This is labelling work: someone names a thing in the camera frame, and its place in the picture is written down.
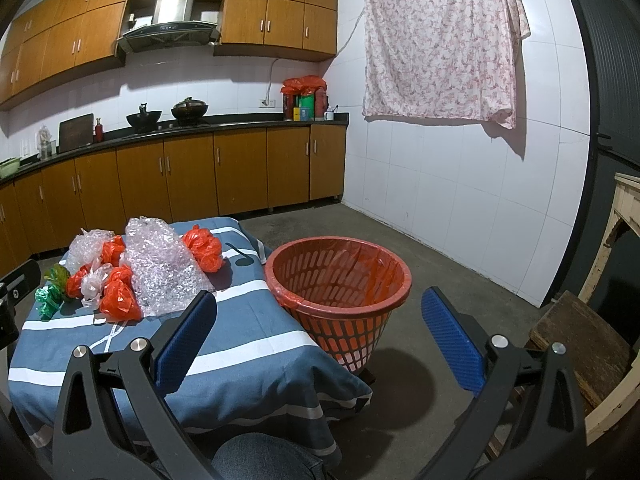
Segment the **black lidded pot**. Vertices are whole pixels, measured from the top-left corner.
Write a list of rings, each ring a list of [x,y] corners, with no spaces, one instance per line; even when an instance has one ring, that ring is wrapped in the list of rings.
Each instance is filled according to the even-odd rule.
[[[203,120],[207,111],[208,104],[206,102],[188,96],[172,107],[171,115],[180,126],[194,126]]]

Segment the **brown wooden stool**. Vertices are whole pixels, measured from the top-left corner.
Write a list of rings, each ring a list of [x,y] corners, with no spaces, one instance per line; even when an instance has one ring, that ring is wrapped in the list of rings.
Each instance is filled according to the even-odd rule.
[[[527,345],[546,350],[555,342],[572,361],[586,415],[622,381],[636,357],[608,322],[568,290],[530,329]]]

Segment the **dark cutting board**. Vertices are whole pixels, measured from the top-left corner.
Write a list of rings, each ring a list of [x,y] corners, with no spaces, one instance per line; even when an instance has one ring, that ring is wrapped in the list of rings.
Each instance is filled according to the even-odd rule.
[[[58,154],[93,144],[94,116],[85,114],[58,125]]]

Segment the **lower wooden kitchen cabinets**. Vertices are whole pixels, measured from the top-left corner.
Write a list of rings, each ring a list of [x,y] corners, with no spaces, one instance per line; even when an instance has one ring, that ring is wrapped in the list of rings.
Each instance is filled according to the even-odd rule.
[[[2,185],[1,271],[62,249],[82,230],[273,210],[344,193],[346,128],[336,122],[208,129],[101,148]]]

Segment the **clear glass jar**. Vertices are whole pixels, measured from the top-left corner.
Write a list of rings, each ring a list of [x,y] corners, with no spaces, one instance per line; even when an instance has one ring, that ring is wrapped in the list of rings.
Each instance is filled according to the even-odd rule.
[[[46,160],[53,156],[55,142],[46,125],[42,125],[36,134],[37,148],[40,160]]]

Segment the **red bottle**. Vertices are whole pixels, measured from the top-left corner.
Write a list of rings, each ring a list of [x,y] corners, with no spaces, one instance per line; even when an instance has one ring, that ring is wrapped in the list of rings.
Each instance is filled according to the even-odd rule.
[[[94,142],[101,143],[104,139],[104,130],[101,118],[96,118],[96,126],[94,127]]]

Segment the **blue white striped tablecloth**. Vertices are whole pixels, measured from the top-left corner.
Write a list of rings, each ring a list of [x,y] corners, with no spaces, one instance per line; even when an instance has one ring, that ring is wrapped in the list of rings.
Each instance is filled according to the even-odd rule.
[[[371,389],[323,351],[274,299],[264,264],[270,254],[236,220],[198,224],[224,245],[226,265],[210,279],[216,323],[179,390],[166,402],[189,434],[224,426],[288,439],[336,465],[342,454],[330,423],[359,413]],[[58,395],[73,350],[119,351],[151,337],[161,318],[109,323],[78,302],[50,321],[30,311],[9,366],[9,399],[38,448],[52,448]]]

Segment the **red bag with groceries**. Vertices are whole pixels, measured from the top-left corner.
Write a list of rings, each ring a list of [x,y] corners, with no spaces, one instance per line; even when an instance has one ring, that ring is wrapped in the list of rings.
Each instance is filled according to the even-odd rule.
[[[323,119],[329,107],[328,84],[319,76],[285,79],[280,92],[286,120],[306,122]]]

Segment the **pink floral hanging cloth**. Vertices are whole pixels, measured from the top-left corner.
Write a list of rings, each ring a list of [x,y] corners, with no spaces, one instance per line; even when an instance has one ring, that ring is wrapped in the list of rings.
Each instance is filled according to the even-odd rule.
[[[521,0],[364,0],[363,12],[364,117],[515,128]]]

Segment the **large orange plastic bag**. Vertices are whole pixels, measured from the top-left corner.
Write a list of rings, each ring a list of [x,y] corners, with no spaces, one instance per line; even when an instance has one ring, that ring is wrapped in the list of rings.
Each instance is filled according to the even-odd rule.
[[[134,272],[129,266],[116,266],[103,287],[99,309],[111,322],[142,319],[142,311],[132,290]]]

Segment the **small orange plastic bag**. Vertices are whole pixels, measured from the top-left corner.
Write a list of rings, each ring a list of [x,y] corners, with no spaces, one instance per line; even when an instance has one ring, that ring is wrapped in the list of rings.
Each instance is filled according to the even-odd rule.
[[[85,264],[75,274],[71,275],[68,278],[65,285],[65,293],[67,297],[74,298],[74,299],[82,298],[82,292],[81,292],[82,280],[89,273],[90,270],[91,270],[91,266],[89,266],[88,264]]]

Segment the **green plastic bag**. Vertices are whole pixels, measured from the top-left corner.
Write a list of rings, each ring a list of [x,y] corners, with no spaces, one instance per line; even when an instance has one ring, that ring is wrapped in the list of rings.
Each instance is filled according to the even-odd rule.
[[[70,297],[66,295],[66,283],[70,271],[55,263],[43,275],[44,285],[35,290],[36,310],[41,321],[50,321]]]

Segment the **large clear bubble wrap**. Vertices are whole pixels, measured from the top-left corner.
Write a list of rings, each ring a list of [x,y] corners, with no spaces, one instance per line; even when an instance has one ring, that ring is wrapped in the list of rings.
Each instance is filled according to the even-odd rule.
[[[125,230],[122,263],[144,318],[186,310],[201,290],[214,285],[175,229],[162,219],[131,218]]]

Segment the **person's blue jeans knee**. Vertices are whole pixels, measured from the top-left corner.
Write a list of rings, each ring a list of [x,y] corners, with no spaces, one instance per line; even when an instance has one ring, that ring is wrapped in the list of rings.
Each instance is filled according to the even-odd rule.
[[[323,460],[268,434],[241,434],[218,448],[212,466],[223,479],[326,479]]]

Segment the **white plastic bag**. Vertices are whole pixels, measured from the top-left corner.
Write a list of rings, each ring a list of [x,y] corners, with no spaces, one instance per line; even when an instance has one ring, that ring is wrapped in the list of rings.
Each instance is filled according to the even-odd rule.
[[[110,242],[115,236],[113,231],[107,230],[82,230],[70,243],[64,266],[75,274],[82,266],[91,266],[93,261],[101,259],[103,245]]]

